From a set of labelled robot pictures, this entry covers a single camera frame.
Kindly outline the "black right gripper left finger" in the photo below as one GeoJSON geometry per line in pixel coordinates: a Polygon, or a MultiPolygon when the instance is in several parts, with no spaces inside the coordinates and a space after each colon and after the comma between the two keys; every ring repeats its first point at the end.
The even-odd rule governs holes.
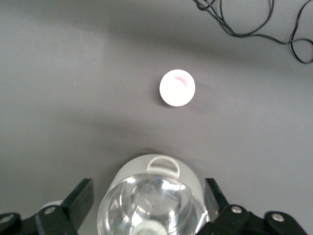
{"type": "Polygon", "coordinates": [[[19,213],[0,215],[2,235],[76,235],[94,203],[91,178],[83,179],[59,205],[43,207],[36,214],[21,219],[19,213]]]}

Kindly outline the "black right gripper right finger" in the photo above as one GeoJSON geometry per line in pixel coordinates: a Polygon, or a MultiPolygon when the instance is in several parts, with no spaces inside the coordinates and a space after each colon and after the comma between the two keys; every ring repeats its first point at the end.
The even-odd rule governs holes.
{"type": "Polygon", "coordinates": [[[213,178],[205,179],[204,203],[210,221],[198,235],[306,235],[303,227],[289,214],[268,211],[258,217],[244,207],[228,203],[213,178]]]}

